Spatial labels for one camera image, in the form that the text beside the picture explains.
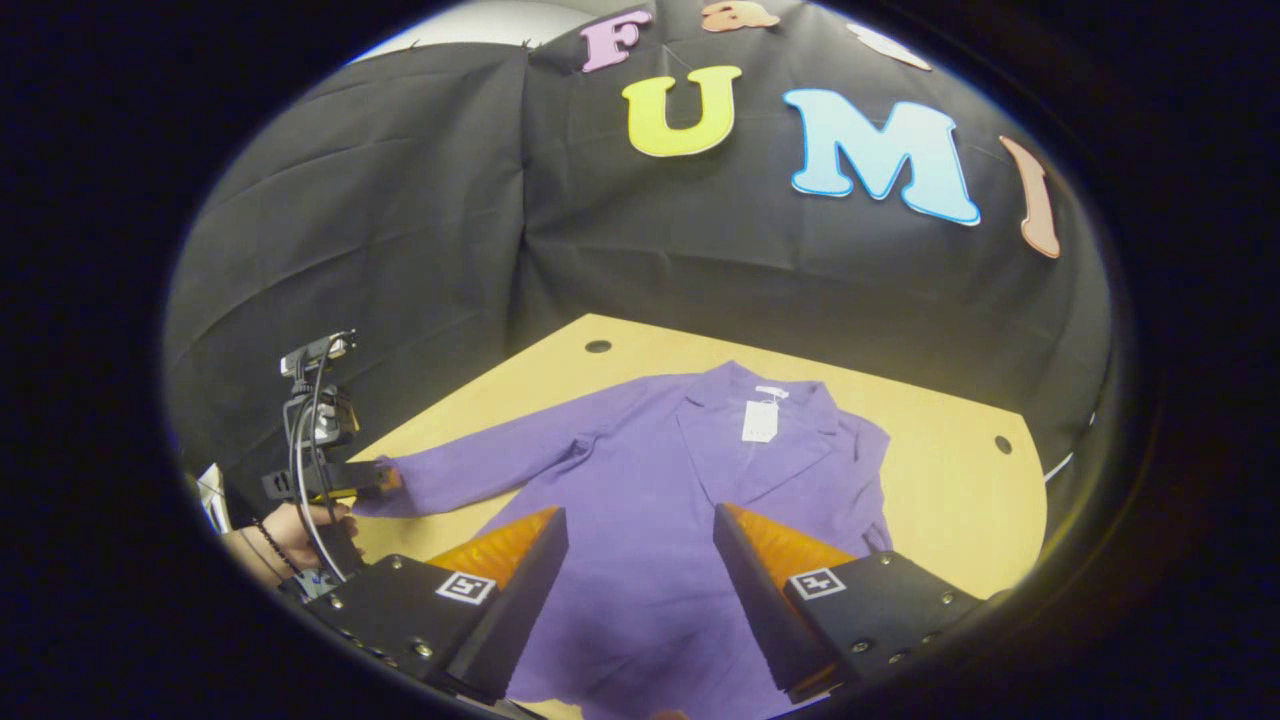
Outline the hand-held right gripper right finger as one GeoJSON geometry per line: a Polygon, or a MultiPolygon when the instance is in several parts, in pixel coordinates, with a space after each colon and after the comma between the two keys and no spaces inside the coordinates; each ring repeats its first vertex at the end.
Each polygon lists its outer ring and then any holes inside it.
{"type": "Polygon", "coordinates": [[[792,702],[883,684],[986,601],[895,551],[856,557],[735,503],[713,541],[774,685],[792,702]]]}

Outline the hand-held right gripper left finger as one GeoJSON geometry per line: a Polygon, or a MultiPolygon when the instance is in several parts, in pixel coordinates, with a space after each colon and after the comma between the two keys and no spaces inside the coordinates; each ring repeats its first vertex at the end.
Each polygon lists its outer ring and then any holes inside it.
{"type": "Polygon", "coordinates": [[[495,705],[568,548],[566,511],[550,506],[428,561],[388,555],[305,610],[420,684],[495,705]]]}

